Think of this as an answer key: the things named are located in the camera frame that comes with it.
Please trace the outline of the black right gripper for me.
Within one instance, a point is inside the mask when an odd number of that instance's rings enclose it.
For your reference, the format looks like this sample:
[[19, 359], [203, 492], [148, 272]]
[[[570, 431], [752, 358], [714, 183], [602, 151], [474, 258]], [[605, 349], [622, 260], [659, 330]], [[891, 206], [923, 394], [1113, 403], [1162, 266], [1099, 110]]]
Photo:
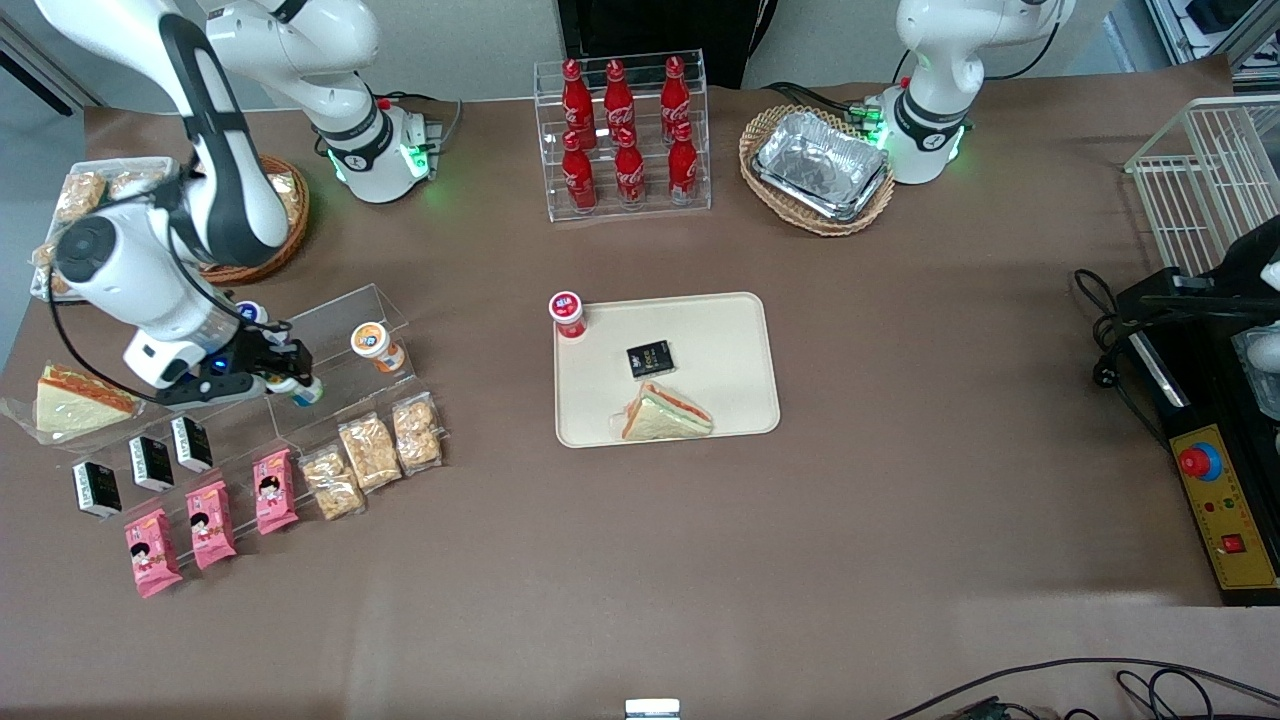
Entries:
[[301, 341], [278, 342], [264, 331], [241, 327], [228, 345], [186, 373], [186, 384], [248, 380], [271, 395], [293, 395], [301, 388], [301, 369], [311, 369], [312, 355]]

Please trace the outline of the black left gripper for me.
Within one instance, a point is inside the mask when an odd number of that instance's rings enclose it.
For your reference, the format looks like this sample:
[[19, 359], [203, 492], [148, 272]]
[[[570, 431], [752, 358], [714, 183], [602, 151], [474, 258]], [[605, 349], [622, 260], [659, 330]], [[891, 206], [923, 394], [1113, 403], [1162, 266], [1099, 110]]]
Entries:
[[1204, 278], [1210, 296], [1143, 295], [1139, 304], [1192, 316], [1235, 316], [1274, 323], [1277, 300], [1279, 215], [1234, 241]]

